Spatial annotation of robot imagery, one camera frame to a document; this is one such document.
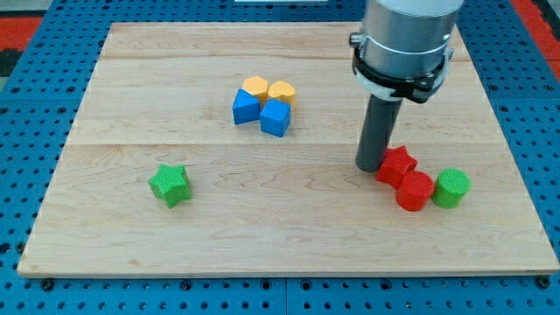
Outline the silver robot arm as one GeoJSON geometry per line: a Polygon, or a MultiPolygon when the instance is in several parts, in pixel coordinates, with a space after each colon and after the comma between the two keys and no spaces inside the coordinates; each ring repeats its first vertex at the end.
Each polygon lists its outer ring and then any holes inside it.
{"type": "Polygon", "coordinates": [[[352,69],[373,96],[424,103],[443,84],[463,0],[368,0],[349,37],[352,69]]]}

